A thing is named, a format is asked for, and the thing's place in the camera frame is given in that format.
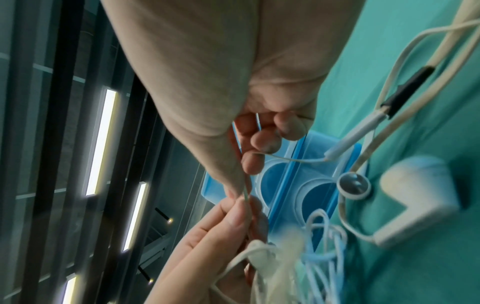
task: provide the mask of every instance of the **hand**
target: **hand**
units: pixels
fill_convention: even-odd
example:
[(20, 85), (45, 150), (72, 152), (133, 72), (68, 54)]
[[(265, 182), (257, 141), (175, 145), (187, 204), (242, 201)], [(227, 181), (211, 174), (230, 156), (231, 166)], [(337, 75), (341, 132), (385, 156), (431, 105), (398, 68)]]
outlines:
[(245, 173), (262, 170), (264, 156), (255, 151), (273, 153), (281, 137), (308, 132), (320, 85), (363, 6), (363, 0), (102, 3), (163, 122), (231, 197), (250, 181)]
[[(210, 285), (252, 238), (267, 241), (268, 220), (253, 196), (223, 199), (178, 243), (145, 303), (224, 303)], [(253, 269), (237, 267), (217, 283), (238, 303), (250, 301)]]

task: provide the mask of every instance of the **green surface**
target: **green surface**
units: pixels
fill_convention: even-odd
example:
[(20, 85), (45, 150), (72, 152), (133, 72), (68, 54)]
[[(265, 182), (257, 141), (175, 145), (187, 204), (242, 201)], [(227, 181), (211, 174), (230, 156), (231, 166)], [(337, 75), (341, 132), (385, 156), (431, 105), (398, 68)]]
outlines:
[[(313, 129), (345, 135), (372, 110), (407, 43), (424, 29), (450, 24), (459, 5), (367, 1), (322, 86)], [(414, 51), (398, 83), (426, 63), (441, 38), (429, 38)], [(448, 163), (464, 211), (389, 250), (350, 235), (343, 303), (480, 303), (480, 47), (439, 96), (376, 151), (368, 173), (372, 198), (347, 205), (354, 226), (372, 234), (403, 210), (382, 193), (379, 179), (396, 162), (421, 154)]]

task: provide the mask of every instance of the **fluorescent light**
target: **fluorescent light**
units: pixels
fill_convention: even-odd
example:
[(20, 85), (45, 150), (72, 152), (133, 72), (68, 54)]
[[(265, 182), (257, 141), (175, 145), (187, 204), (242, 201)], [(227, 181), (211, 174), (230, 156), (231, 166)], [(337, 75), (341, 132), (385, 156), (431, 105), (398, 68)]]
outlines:
[(75, 288), (75, 281), (77, 277), (75, 274), (70, 276), (70, 279), (66, 283), (65, 294), (63, 295), (62, 304), (70, 304), (72, 303), (72, 298), (74, 296), (74, 288)]
[(135, 224), (137, 223), (140, 207), (142, 205), (142, 202), (144, 201), (146, 189), (147, 189), (147, 184), (144, 182), (141, 182), (140, 190), (138, 191), (138, 196), (136, 197), (135, 209), (133, 210), (133, 214), (131, 216), (130, 227), (128, 228), (128, 234), (126, 235), (125, 246), (123, 247), (124, 251), (130, 248), (130, 244), (132, 242), (132, 236), (135, 230)]
[(109, 134), (110, 120), (112, 119), (112, 112), (114, 111), (116, 97), (117, 93), (115, 91), (106, 91), (105, 101), (103, 102), (103, 110), (101, 112), (100, 127), (98, 129), (95, 150), (93, 152), (93, 160), (91, 162), (90, 177), (88, 178), (88, 185), (86, 187), (86, 195), (93, 195), (97, 191), (100, 168), (104, 158), (107, 136)]

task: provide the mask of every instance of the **blue plastic container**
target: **blue plastic container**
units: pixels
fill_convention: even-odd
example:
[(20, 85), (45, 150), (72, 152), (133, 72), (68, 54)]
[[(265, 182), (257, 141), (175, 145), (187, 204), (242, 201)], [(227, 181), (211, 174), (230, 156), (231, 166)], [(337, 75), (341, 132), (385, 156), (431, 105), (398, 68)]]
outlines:
[[(310, 131), (297, 142), (284, 140), (278, 156), (295, 159), (323, 158), (324, 153), (339, 140), (318, 132)], [(276, 243), (285, 225), (304, 227), (308, 216), (316, 209), (324, 209), (331, 216), (337, 206), (337, 178), (352, 166), (358, 158), (361, 145), (356, 144), (347, 153), (333, 162), (300, 164), (267, 156), (263, 171), (252, 176), (252, 195), (263, 204), (270, 224), (269, 241)], [(221, 184), (208, 174), (201, 194), (217, 204), (225, 197)], [(316, 247), (322, 231), (313, 234)]]

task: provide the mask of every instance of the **teal fabric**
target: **teal fabric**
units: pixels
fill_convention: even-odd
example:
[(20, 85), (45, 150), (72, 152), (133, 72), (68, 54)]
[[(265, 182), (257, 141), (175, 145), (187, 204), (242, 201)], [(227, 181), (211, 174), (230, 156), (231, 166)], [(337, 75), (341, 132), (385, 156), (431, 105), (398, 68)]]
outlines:
[[(320, 90), (313, 129), (345, 135), (372, 110), (407, 43), (424, 29), (450, 24), (459, 5), (367, 1)], [(441, 38), (428, 38), (414, 51), (397, 83), (426, 63)], [(354, 226), (372, 234), (403, 210), (382, 193), (379, 179), (396, 162), (422, 154), (448, 163), (464, 210), (388, 250), (350, 235), (343, 303), (480, 303), (480, 47), (439, 96), (375, 152), (368, 173), (373, 196), (347, 205)]]

